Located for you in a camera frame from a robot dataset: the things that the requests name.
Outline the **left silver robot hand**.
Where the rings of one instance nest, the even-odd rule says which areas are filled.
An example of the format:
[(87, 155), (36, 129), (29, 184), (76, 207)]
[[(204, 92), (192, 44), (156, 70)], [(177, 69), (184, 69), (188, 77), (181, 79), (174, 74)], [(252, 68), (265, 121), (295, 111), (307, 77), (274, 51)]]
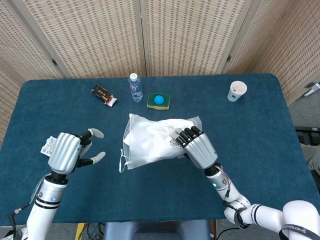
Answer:
[(96, 128), (89, 128), (81, 135), (61, 132), (48, 160), (51, 170), (60, 175), (69, 175), (75, 168), (98, 163), (105, 157), (104, 151), (94, 157), (81, 158), (92, 146), (90, 140), (92, 136), (99, 139), (104, 138), (104, 134)]

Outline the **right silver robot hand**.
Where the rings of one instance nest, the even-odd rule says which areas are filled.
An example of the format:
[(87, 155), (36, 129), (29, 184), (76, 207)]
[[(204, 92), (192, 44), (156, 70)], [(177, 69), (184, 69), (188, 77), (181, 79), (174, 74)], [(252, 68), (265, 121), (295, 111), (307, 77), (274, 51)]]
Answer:
[(174, 140), (198, 169), (209, 169), (215, 164), (218, 159), (217, 151), (202, 130), (194, 125), (190, 128), (176, 128), (174, 132)]

